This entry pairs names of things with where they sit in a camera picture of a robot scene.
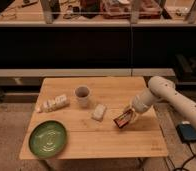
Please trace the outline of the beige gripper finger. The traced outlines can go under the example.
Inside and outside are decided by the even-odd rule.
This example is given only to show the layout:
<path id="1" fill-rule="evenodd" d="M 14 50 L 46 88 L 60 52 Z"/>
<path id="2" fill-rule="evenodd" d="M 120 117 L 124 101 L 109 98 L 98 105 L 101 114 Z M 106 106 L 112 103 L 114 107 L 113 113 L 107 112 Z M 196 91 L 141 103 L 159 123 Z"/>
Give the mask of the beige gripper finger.
<path id="1" fill-rule="evenodd" d="M 139 117 L 139 114 L 136 113 L 136 112 L 133 112 L 132 117 L 131 117 L 129 123 L 131 124 L 131 123 L 136 122 L 136 120 L 138 119 L 138 117 Z"/>
<path id="2" fill-rule="evenodd" d="M 127 111 L 132 110 L 132 107 L 130 105 L 127 105 L 124 110 L 123 113 L 126 113 Z"/>

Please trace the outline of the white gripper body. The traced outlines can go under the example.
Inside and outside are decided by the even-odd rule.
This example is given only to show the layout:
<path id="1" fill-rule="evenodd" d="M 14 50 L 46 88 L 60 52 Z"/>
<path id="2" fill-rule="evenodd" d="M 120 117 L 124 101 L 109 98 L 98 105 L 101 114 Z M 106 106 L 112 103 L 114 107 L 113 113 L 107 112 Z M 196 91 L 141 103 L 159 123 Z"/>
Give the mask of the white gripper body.
<path id="1" fill-rule="evenodd" d="M 148 105 L 146 105 L 141 99 L 139 96 L 135 96 L 133 99 L 132 99 L 132 102 L 131 102 L 131 106 L 132 108 L 139 114 L 143 114 L 145 112 L 147 112 L 150 107 Z"/>

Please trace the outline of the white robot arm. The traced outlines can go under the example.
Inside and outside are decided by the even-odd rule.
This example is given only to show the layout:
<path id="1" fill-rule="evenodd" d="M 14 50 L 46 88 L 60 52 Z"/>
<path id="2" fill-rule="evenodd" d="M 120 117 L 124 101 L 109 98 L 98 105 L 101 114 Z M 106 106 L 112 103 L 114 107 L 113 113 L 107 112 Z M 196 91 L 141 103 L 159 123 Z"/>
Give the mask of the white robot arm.
<path id="1" fill-rule="evenodd" d="M 173 81 L 161 76 L 153 76 L 148 87 L 136 94 L 125 111 L 130 110 L 127 123 L 134 123 L 157 101 L 167 101 L 177 112 L 185 117 L 196 129 L 196 102 L 179 93 Z"/>

